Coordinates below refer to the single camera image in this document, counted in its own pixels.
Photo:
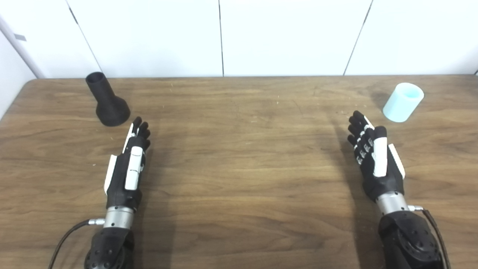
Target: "white wall panel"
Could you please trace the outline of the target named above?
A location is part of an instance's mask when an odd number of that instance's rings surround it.
[[[35,78],[7,38],[0,32],[0,118],[24,84]]]
[[[217,0],[68,0],[108,77],[222,76]]]
[[[473,74],[478,1],[374,0],[346,75]]]
[[[342,75],[370,0],[220,0],[225,76]]]
[[[26,38],[16,46],[42,77],[84,78],[99,70],[65,0],[0,0],[0,15],[13,33]]]

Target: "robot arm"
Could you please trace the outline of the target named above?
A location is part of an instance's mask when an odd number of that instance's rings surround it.
[[[103,228],[91,240],[91,249],[85,258],[85,269],[132,269],[134,236],[133,217],[142,193],[139,189],[141,172],[150,145],[148,123],[136,118],[129,129],[123,151],[111,155],[105,179],[108,196]]]
[[[387,143],[387,130],[373,127],[358,111],[349,122],[348,141],[364,177],[363,189],[382,214],[379,235],[387,269],[443,269],[444,245],[440,250],[426,220],[413,212],[423,208],[405,201],[405,169],[393,144]]]

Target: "light blue cup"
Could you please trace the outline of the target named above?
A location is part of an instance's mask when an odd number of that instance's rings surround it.
[[[402,123],[410,117],[424,96],[420,87],[412,83],[400,83],[383,107],[383,114],[393,122]]]

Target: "black vase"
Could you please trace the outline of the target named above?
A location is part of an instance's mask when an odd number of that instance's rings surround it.
[[[118,126],[130,117],[130,108],[126,101],[115,95],[105,74],[94,72],[86,78],[88,87],[95,96],[98,105],[96,115],[106,126]]]

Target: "cabinet door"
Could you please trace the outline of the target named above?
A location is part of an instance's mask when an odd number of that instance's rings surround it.
[[[65,0],[0,0],[0,16],[40,77],[84,78],[99,70]]]
[[[473,74],[478,1],[374,0],[346,75]]]
[[[108,77],[222,76],[217,0],[68,0]]]
[[[220,0],[225,76],[343,75],[370,0]]]
[[[23,85],[35,76],[0,32],[0,118]]]

